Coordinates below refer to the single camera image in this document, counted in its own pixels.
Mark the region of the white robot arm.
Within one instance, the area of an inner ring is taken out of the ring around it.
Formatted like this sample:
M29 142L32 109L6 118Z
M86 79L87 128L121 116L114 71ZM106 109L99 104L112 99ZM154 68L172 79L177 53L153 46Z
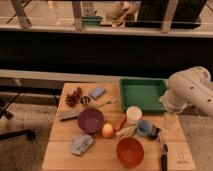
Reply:
M213 90L210 72L201 66L192 67L172 74L168 89L159 98L164 113L164 128L170 129L188 104L213 118Z

